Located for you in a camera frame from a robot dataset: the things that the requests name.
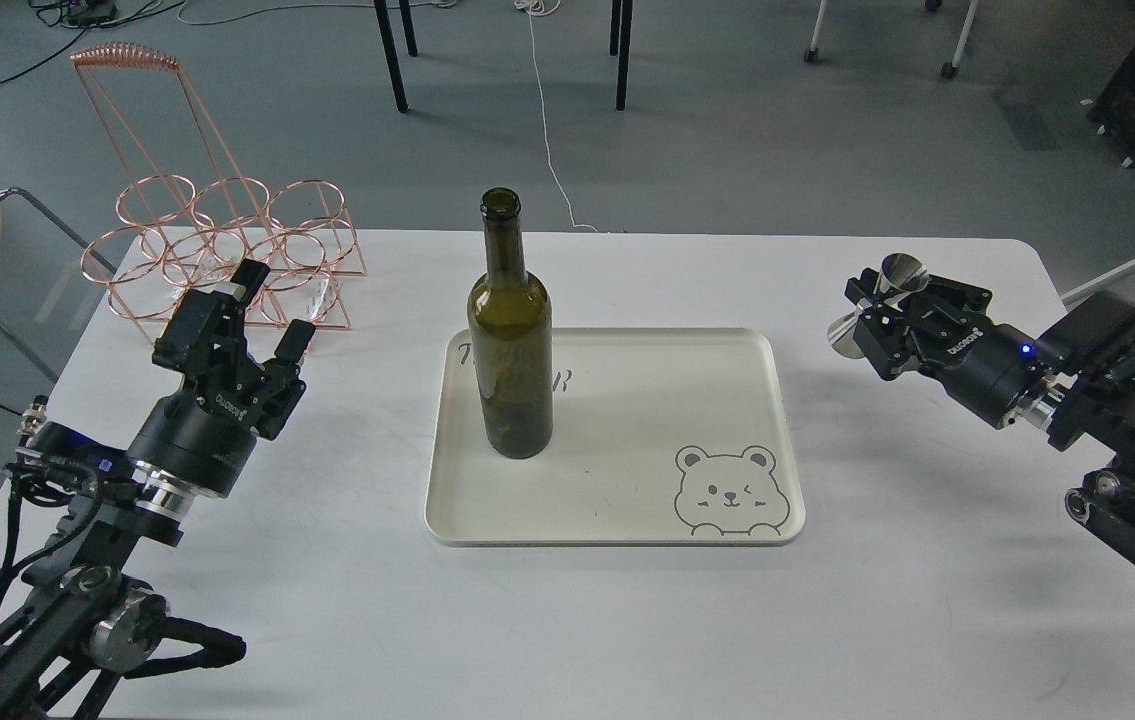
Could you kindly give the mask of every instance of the white table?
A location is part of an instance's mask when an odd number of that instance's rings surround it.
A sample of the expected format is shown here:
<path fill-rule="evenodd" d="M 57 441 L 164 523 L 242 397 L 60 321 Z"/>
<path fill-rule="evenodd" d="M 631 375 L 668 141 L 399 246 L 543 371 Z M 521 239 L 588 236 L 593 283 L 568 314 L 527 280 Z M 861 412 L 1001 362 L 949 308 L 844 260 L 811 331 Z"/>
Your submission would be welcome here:
<path fill-rule="evenodd" d="M 1028 246 L 529 234 L 560 327 L 771 340 L 808 519 L 782 547 L 454 549 L 422 509 L 484 243 L 360 237 L 355 329 L 320 334 L 283 436 L 227 500 L 195 503 L 178 550 L 143 542 L 127 566 L 175 614 L 244 635 L 246 660 L 124 683 L 107 715 L 1135 717 L 1135 569 L 1061 503 L 1110 454 L 993 430 L 824 338 L 846 278 L 892 251 L 991 288 L 995 319 L 1037 336 L 1062 308 Z M 100 315 L 50 415 L 125 447 L 177 383 Z M 27 512 L 23 537 L 41 543 L 51 514 Z"/>

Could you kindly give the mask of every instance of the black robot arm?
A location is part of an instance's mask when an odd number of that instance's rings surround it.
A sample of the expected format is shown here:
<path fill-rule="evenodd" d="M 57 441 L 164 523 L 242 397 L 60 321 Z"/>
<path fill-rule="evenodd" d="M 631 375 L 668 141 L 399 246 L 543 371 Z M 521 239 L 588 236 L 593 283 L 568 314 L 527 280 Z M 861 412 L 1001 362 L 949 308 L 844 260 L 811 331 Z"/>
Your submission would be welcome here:
<path fill-rule="evenodd" d="M 175 546 L 193 499 L 228 495 L 257 436 L 278 436 L 305 392 L 299 363 L 314 325 L 293 323 L 263 365 L 247 354 L 244 316 L 268 273 L 244 260 L 228 284 L 184 295 L 154 351 L 155 365 L 182 372 L 180 387 L 157 402 L 127 451 L 26 415 L 18 461 L 8 464 L 0 606 L 18 577 L 33 589 L 0 623 L 0 720 L 45 719 L 96 673 L 74 715 L 92 719 L 123 678 L 227 665 L 246 653 L 237 635 L 170 618 L 165 597 L 123 567 L 141 538 Z M 67 512 L 45 546 L 15 561 L 22 501 Z M 200 648 L 150 659 L 163 639 Z"/>
<path fill-rule="evenodd" d="M 909 256 L 847 282 L 856 310 L 829 328 L 878 377 L 916 370 L 995 428 L 1025 419 L 1065 451 L 1087 434 L 1115 452 L 1070 489 L 1070 518 L 1135 564 L 1135 304 L 1098 292 L 1041 337 L 984 313 L 989 291 L 932 277 Z M 1070 384 L 1058 382 L 1073 378 Z"/>

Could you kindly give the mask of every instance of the wine bottle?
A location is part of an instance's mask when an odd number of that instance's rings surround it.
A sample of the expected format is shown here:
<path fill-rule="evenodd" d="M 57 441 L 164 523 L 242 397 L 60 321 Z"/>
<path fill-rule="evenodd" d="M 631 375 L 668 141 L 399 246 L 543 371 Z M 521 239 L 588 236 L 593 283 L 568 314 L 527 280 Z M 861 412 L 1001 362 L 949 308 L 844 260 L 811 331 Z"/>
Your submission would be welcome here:
<path fill-rule="evenodd" d="M 486 436 L 504 457 L 531 457 L 553 434 L 549 293 L 522 257 L 515 192 L 484 193 L 488 271 L 468 300 Z"/>

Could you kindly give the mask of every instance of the bear drawing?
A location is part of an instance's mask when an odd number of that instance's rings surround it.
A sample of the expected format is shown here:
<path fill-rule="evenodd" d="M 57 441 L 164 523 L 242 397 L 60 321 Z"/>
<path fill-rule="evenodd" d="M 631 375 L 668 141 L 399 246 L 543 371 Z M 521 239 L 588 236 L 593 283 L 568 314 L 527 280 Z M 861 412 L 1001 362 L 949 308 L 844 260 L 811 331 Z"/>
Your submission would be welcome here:
<path fill-rule="evenodd" d="M 678 519 L 690 525 L 692 536 L 777 537 L 790 516 L 790 501 L 772 474 L 776 457 L 750 445 L 740 455 L 709 455 L 689 445 L 678 451 L 682 483 L 673 499 Z"/>

